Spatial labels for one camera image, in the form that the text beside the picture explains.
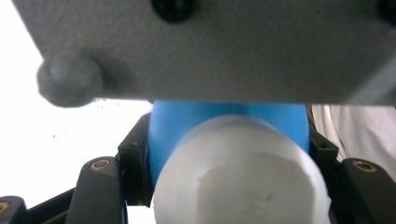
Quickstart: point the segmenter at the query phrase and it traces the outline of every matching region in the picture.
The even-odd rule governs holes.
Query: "blue plastic part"
[[[156,101],[148,130],[149,165],[154,186],[184,134],[200,123],[222,115],[261,119],[308,152],[309,131],[304,105]]]

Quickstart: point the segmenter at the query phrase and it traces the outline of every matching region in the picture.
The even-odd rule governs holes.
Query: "gray metal plate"
[[[43,55],[74,49],[105,97],[396,105],[396,28],[373,0],[196,0],[169,24],[149,0],[13,0]]]

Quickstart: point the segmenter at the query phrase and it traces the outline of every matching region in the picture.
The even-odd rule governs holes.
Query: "screw head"
[[[376,9],[382,20],[396,25],[396,0],[379,0]]]
[[[170,23],[186,20],[194,11],[193,0],[151,0],[155,12]]]

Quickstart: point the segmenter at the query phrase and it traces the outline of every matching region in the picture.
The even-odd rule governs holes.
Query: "white plastic cap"
[[[296,144],[244,116],[208,120],[183,138],[158,179],[158,224],[328,220],[318,167]]]

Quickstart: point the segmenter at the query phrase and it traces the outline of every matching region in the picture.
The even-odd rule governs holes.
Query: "gray knob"
[[[37,72],[40,94],[57,106],[90,103],[103,88],[99,65],[82,53],[68,50],[48,55]]]

